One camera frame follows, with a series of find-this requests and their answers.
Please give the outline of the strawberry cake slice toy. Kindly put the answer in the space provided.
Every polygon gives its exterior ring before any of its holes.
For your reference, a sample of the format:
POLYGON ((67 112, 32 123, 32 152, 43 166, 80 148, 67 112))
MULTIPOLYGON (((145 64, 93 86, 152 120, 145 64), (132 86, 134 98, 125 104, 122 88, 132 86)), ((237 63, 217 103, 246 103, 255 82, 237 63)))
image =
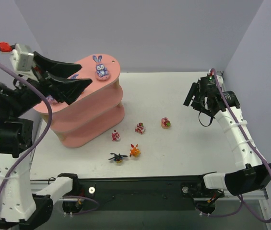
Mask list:
POLYGON ((135 132, 139 134, 143 134, 145 132, 145 126, 142 122, 139 122, 135 127, 135 132))

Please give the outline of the orange bunny toy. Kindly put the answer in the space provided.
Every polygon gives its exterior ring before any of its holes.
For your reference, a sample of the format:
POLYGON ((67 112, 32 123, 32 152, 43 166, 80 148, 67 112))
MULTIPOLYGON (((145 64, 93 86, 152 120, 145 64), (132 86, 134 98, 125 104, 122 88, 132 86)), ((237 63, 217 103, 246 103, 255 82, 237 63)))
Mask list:
POLYGON ((129 156, 130 157, 139 157, 141 154, 141 151, 138 148, 138 144, 136 144, 136 145, 131 144, 130 146, 131 146, 131 149, 130 149, 129 156))

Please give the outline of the black winged toy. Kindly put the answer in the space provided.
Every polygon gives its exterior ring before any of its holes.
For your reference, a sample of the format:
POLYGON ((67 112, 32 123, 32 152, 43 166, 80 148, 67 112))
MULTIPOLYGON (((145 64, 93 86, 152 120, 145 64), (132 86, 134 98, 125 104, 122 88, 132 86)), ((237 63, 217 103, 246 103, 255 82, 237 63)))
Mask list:
POLYGON ((116 154, 116 153, 110 153, 112 155, 111 158, 109 158, 108 160, 109 161, 114 161, 116 163, 121 163, 124 158, 127 158, 128 156, 127 155, 121 155, 120 153, 119 154, 116 154))

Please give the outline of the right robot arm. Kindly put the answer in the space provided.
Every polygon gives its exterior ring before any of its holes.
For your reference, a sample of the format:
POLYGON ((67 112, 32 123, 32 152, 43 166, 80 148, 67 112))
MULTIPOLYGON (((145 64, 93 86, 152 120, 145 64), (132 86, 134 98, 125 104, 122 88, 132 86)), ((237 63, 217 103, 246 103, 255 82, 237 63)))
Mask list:
POLYGON ((206 188, 227 190, 236 196, 263 189, 271 183, 271 163, 265 162, 255 146, 233 91, 222 92, 214 76, 202 77, 192 84, 184 105, 219 123, 235 158, 237 171, 203 176, 206 188))

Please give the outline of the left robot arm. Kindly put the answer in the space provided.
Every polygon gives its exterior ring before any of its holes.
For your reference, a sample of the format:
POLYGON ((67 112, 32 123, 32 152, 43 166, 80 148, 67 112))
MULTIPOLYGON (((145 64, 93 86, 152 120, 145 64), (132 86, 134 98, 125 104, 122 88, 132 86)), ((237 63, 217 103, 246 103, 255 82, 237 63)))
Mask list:
POLYGON ((29 58, 26 70, 16 74, 0 63, 0 68, 20 83, 10 89, 0 83, 0 229, 18 226, 34 230, 46 223, 54 204, 63 196, 77 197, 79 178, 62 173, 37 194, 30 187, 30 153, 38 142, 32 139, 33 121, 22 115, 52 96, 58 102, 72 104, 91 83, 91 79, 72 79, 81 65, 53 61, 37 52, 29 58))

